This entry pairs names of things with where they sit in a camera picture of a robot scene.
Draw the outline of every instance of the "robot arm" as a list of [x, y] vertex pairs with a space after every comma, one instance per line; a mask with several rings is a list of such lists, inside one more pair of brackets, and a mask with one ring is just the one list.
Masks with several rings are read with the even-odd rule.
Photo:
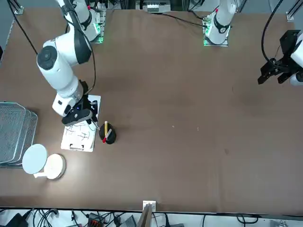
[[222, 44], [229, 32], [233, 15], [236, 12], [234, 0], [220, 0], [220, 5], [210, 15], [211, 25], [206, 38], [213, 44]]
[[[69, 125], [93, 117], [91, 111], [87, 110], [88, 86], [85, 82], [78, 81], [71, 69], [73, 65], [87, 62], [91, 55], [89, 40], [83, 35], [85, 34], [83, 25], [79, 20], [79, 18], [84, 20], [89, 10], [85, 5], [81, 12], [76, 13], [75, 6], [70, 0], [57, 2], [63, 16], [69, 21], [70, 30], [53, 40], [46, 41], [37, 55], [36, 62], [45, 79], [57, 91], [53, 109], [63, 117], [62, 122]], [[76, 105], [77, 113], [71, 116]]]
[[290, 57], [298, 64], [298, 71], [290, 77], [290, 83], [294, 86], [303, 85], [303, 33], [297, 39], [293, 53]]
[[303, 34], [300, 30], [288, 30], [280, 38], [283, 57], [279, 60], [270, 59], [261, 68], [258, 83], [263, 84], [271, 76], [279, 75], [278, 83], [282, 84], [290, 79], [294, 86], [303, 85]]

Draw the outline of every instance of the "wire rack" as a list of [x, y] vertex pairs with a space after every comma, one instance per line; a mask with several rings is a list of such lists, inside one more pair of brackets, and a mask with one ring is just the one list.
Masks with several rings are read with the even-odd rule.
[[18, 103], [0, 102], [0, 167], [22, 168], [33, 144], [38, 117]]

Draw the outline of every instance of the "white round object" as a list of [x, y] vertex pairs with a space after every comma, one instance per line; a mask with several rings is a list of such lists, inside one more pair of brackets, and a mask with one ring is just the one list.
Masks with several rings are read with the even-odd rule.
[[47, 150], [41, 144], [30, 146], [22, 158], [22, 166], [28, 174], [38, 173], [46, 164]]
[[44, 172], [48, 179], [55, 179], [62, 176], [65, 171], [65, 159], [63, 156], [53, 154], [48, 157], [47, 162], [44, 166]]

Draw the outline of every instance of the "white disc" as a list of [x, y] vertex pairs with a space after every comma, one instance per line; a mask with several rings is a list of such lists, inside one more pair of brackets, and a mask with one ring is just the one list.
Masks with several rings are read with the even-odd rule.
[[43, 169], [47, 160], [47, 150], [41, 144], [30, 146], [22, 158], [22, 166], [28, 174], [36, 174]]

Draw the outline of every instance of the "floor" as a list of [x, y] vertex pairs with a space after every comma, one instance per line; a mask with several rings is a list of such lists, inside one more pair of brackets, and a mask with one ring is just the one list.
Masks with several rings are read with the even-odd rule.
[[[15, 214], [20, 213], [21, 215], [25, 214], [28, 210], [6, 210], [0, 213], [0, 226], [6, 225], [8, 222], [15, 216]], [[28, 217], [28, 226], [33, 226], [33, 214]], [[155, 222], [155, 218], [152, 219], [151, 227], [161, 227], [165, 226], [165, 216], [163, 213], [154, 213], [157, 219], [157, 223]], [[126, 221], [131, 215], [134, 216], [136, 223], [138, 223], [140, 218], [140, 213], [125, 213], [121, 215], [121, 223]], [[76, 221], [80, 225], [85, 226], [87, 224], [87, 218], [80, 212], [75, 211]], [[168, 214], [169, 223], [171, 225], [174, 224], [184, 224], [184, 227], [202, 227], [203, 226], [203, 217], [204, 215], [198, 214]], [[41, 215], [39, 212], [36, 214], [35, 218], [35, 226], [39, 223], [41, 219]], [[246, 222], [253, 222], [255, 218], [245, 218]], [[71, 210], [59, 210], [58, 215], [53, 215], [48, 218], [49, 223], [54, 227], [70, 227], [75, 225], [74, 221], [71, 221]], [[250, 225], [251, 227], [282, 227], [279, 224], [281, 223], [286, 224], [288, 227], [301, 227], [302, 221], [295, 221], [295, 220], [281, 220], [281, 219], [263, 219], [260, 218], [258, 222], [254, 225]], [[242, 227], [241, 224], [236, 217], [227, 217], [227, 216], [210, 216], [206, 215], [204, 221], [204, 227], [225, 227], [225, 226], [233, 226], [233, 227]], [[105, 225], [105, 227], [115, 227], [115, 224], [112, 223], [110, 225]]]

